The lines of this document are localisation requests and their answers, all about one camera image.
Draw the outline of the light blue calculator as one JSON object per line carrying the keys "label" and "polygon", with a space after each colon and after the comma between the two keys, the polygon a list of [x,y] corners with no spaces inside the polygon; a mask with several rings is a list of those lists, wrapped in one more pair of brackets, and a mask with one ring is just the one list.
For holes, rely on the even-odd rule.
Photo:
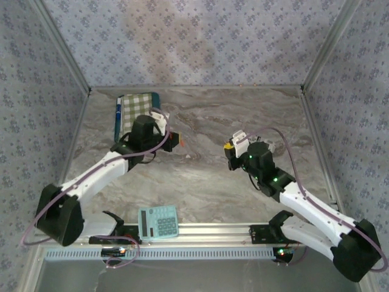
{"label": "light blue calculator", "polygon": [[139,237],[142,241],[177,237],[179,224],[174,205],[144,207],[138,213]]}

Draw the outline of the small circuit board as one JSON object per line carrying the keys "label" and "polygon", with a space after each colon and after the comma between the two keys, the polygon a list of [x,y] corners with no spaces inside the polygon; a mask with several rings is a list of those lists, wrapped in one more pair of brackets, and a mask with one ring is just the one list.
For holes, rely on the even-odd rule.
{"label": "small circuit board", "polygon": [[288,264],[291,262],[293,256],[294,256],[294,249],[293,248],[273,248],[274,252],[274,262],[276,263],[286,263]]}
{"label": "small circuit board", "polygon": [[102,257],[124,257],[126,252],[126,248],[123,247],[102,248],[100,255]]}

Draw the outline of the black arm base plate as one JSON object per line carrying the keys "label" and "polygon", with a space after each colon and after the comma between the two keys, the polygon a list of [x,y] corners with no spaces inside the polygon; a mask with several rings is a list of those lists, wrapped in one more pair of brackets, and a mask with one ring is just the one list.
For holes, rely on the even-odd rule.
{"label": "black arm base plate", "polygon": [[[114,231],[109,235],[112,236],[122,236],[122,237],[128,237],[135,240],[138,244],[142,243],[142,240],[139,237],[139,228],[138,226],[131,226],[131,225],[123,225],[120,227],[116,227]],[[89,244],[92,245],[128,245],[132,244],[132,242],[129,242],[128,240],[122,240],[122,239],[103,239],[98,238],[96,236],[89,238]]]}
{"label": "black arm base plate", "polygon": [[285,244],[286,237],[279,227],[269,224],[250,225],[249,234],[252,244]]}

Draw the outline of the aluminium rail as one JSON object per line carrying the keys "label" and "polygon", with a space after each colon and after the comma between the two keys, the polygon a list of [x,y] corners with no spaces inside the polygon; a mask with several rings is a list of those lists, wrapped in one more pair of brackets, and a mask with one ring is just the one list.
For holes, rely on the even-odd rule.
{"label": "aluminium rail", "polygon": [[252,246],[251,223],[180,223],[179,235],[143,241],[141,248],[211,248]]}

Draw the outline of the aluminium frame post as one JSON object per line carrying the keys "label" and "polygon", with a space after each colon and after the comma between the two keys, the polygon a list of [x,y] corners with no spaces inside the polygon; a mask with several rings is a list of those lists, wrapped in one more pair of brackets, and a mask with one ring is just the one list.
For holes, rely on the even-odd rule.
{"label": "aluminium frame post", "polygon": [[91,88],[88,85],[79,65],[75,61],[75,58],[72,56],[71,50],[67,46],[63,36],[61,35],[60,30],[58,29],[55,20],[51,16],[48,8],[46,7],[43,0],[29,0],[31,6],[35,10],[37,16],[39,17],[41,24],[45,28],[46,32],[50,36],[50,39],[53,41],[54,46],[56,47],[58,53],[61,55],[64,63],[70,70],[73,78],[77,85],[87,94],[90,93]]}
{"label": "aluminium frame post", "polygon": [[317,81],[322,69],[335,49],[339,39],[342,37],[353,15],[360,6],[362,0],[345,0],[339,14],[335,18],[330,30],[318,51],[318,54],[301,85],[303,94],[311,90]]}

